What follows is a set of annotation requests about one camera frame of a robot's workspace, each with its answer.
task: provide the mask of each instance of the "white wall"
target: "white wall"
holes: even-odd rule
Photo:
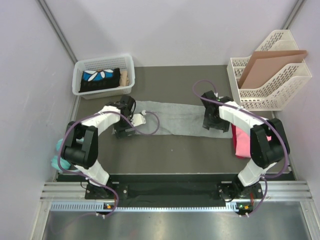
[[[73,64],[35,0],[1,3],[0,239],[28,239],[73,105]]]
[[[296,0],[47,0],[80,60],[130,53],[135,66],[224,65],[284,24]]]
[[[296,173],[307,180],[320,213],[319,16],[320,1],[307,0],[290,28],[299,48],[309,52],[305,61],[312,79],[278,116],[284,123]]]

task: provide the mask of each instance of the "white cable tray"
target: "white cable tray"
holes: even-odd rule
[[[53,212],[110,212],[103,202],[61,202],[51,205]],[[236,202],[226,202],[225,206],[210,207],[117,207],[115,212],[237,212]]]

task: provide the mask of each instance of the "black cloth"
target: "black cloth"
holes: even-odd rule
[[[120,68],[113,69],[113,76],[99,81],[85,81],[82,74],[79,93],[91,92],[96,90],[113,89],[120,86]]]

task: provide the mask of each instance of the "white plastic basket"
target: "white plastic basket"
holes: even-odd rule
[[[257,51],[298,50],[290,30],[275,30],[257,48]],[[263,86],[239,89],[240,79],[249,57],[233,57],[227,66],[233,99],[249,111],[281,111],[297,92],[311,79],[303,61],[284,66]]]
[[[79,92],[83,71],[98,71],[104,69],[116,69],[128,71],[128,86],[120,86],[96,91]],[[131,93],[132,87],[135,85],[135,68],[134,61],[130,55],[118,57],[101,57],[88,60],[80,60],[74,65],[72,77],[72,92],[74,95],[81,96],[85,99],[97,99],[116,95]]]

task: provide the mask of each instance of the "white desk organizer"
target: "white desk organizer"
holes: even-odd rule
[[[290,30],[274,30],[256,51],[299,50]],[[305,63],[284,66],[263,86],[256,89],[239,89],[238,80],[250,56],[232,57],[227,66],[234,101],[249,111],[281,111],[297,92],[311,79]]]

